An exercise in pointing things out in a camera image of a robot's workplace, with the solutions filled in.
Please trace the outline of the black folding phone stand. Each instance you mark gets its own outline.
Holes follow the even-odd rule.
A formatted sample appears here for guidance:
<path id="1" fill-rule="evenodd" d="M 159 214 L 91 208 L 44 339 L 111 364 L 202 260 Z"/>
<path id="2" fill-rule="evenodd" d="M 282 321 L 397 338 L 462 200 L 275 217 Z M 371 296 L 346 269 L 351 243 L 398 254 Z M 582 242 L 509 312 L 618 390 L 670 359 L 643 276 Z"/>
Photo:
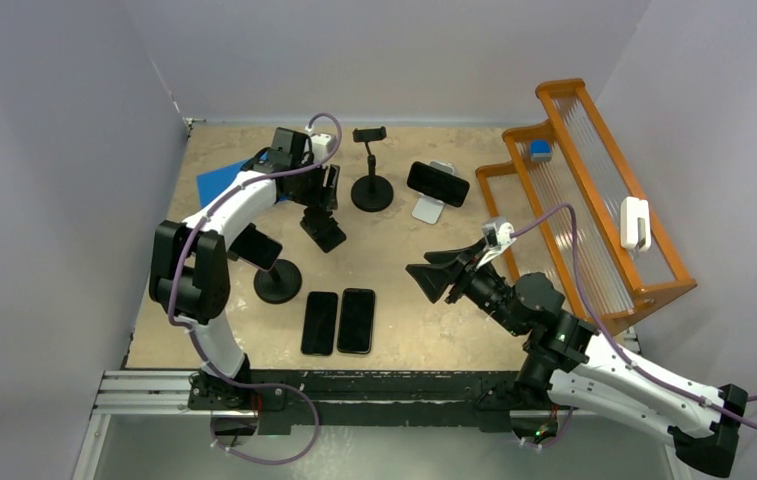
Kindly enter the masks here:
<path id="1" fill-rule="evenodd" d="M 332 211 L 308 207 L 303 212 L 300 226 L 323 253 L 331 252 L 347 239 Z"/>

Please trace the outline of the black round-base pole stand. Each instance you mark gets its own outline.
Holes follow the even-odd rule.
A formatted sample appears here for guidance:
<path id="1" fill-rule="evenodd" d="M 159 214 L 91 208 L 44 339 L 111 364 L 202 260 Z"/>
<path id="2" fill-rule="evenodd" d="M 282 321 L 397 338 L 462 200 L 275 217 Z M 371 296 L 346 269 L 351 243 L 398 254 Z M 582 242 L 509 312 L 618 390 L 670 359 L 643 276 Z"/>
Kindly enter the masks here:
<path id="1" fill-rule="evenodd" d="M 371 142 L 384 140 L 386 136 L 384 126 L 355 129 L 352 132 L 353 141 L 362 143 L 366 149 L 368 173 L 353 184 L 351 200 L 355 207 L 368 213 L 386 209 L 394 198 L 394 190 L 390 182 L 376 173 L 377 159 L 370 148 Z"/>

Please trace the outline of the purple-cased phone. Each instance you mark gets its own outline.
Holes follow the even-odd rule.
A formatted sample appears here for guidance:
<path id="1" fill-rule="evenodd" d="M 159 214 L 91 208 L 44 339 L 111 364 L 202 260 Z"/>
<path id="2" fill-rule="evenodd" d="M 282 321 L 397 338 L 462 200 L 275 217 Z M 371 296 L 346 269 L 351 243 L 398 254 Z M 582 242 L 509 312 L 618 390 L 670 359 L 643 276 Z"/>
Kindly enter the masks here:
<path id="1" fill-rule="evenodd" d="M 229 260 L 243 260 L 259 270 L 269 271 L 279 258 L 283 246 L 250 223 L 232 242 L 227 251 Z"/>

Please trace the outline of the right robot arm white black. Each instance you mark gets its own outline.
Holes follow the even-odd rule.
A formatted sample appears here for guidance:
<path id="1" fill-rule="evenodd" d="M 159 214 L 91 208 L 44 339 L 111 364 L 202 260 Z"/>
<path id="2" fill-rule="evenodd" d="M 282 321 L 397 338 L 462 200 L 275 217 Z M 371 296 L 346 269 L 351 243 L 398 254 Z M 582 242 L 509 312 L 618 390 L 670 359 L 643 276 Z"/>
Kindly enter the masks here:
<path id="1" fill-rule="evenodd" d="M 748 394 L 701 384 L 622 349 L 595 324 L 569 311 L 564 295 L 540 272 L 514 284 L 484 262 L 485 241 L 428 252 L 406 272 L 426 298 L 466 298 L 513 336 L 525 361 L 515 381 L 530 407 L 546 400 L 605 416 L 673 448 L 687 466 L 718 478 L 731 474 Z"/>

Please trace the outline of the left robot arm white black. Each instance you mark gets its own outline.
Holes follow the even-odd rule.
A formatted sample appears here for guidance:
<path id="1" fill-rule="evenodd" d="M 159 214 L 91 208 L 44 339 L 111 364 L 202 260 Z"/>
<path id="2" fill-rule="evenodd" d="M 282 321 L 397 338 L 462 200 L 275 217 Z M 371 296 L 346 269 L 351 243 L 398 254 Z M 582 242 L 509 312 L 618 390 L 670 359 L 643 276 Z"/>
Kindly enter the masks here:
<path id="1" fill-rule="evenodd" d="M 339 168 L 330 161 L 340 140 L 340 134 L 279 128 L 272 145 L 247 160 L 204 209 L 179 223 L 165 220 L 155 230 L 149 296 L 171 325 L 186 330 L 202 371 L 217 377 L 213 395 L 226 408 L 246 405 L 254 386 L 240 374 L 249 372 L 249 361 L 225 313 L 229 248 L 281 200 L 333 211 Z"/>

